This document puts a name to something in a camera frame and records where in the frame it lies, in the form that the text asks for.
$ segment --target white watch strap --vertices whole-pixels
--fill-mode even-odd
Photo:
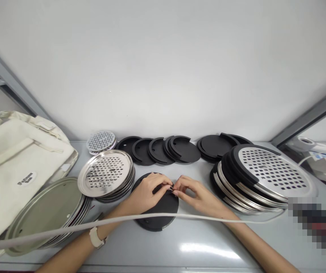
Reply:
[[[91,239],[92,245],[94,247],[96,247],[97,249],[99,249],[106,243],[107,237],[100,240],[100,238],[97,236],[97,227],[93,227],[90,230],[90,239]]]

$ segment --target forearm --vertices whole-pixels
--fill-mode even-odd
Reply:
[[[128,215],[118,206],[104,219]],[[120,223],[107,224],[97,228],[97,236],[100,240],[106,238]],[[91,243],[89,231],[84,232],[66,247],[56,253],[46,262],[37,273],[72,273],[83,265],[88,256],[95,250]]]
[[[240,242],[254,256],[257,262],[267,273],[299,273],[277,251],[271,248],[262,238],[244,223],[226,223]]]

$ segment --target table surface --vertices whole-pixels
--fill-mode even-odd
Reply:
[[[79,158],[68,176],[78,176],[82,166],[92,156],[85,142],[71,142]],[[270,143],[256,143],[277,150]],[[173,182],[181,175],[204,183],[210,190],[209,172],[213,164],[203,159],[190,165],[138,166],[135,180],[148,172],[167,175]],[[311,176],[318,189],[312,202],[321,203],[326,210],[326,186]],[[112,204],[95,205],[85,222],[92,221],[101,211],[108,212],[123,199]],[[247,216],[234,211],[243,220],[263,221],[275,216],[263,213]],[[199,214],[184,201],[179,201],[178,213]],[[326,255],[302,230],[296,218],[286,211],[280,218],[267,224],[249,224],[276,251],[301,272],[326,272]],[[51,258],[64,244],[35,250],[21,257],[0,257],[0,270],[34,271]],[[108,238],[104,247],[93,252],[80,268],[80,272],[262,272],[258,263],[245,247],[222,223],[176,218],[161,232],[149,232],[134,221],[122,223]]]

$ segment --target bag strap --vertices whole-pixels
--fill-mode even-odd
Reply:
[[[4,153],[0,154],[0,165],[4,162],[8,161],[11,157],[15,156],[17,153],[24,150],[26,147],[31,145],[34,142],[31,138],[25,138],[21,142],[16,145],[13,145],[9,149],[7,149]]]

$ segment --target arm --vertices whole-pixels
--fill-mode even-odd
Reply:
[[[156,194],[153,189],[159,184],[161,187]],[[154,207],[162,198],[172,181],[162,174],[150,174],[144,178],[131,195],[121,202],[105,219],[119,216],[141,214]],[[106,238],[120,223],[107,224],[97,228],[100,240]],[[90,240],[89,231],[84,232],[66,247],[56,253],[36,273],[72,273],[82,266],[87,257],[95,250]]]
[[[186,195],[186,189],[192,190],[196,196]],[[240,220],[231,210],[217,199],[200,182],[188,176],[181,176],[173,187],[173,193],[193,206],[196,210],[216,218]],[[299,273],[299,271],[277,251],[244,223],[225,223],[240,242],[254,256],[267,273]]]

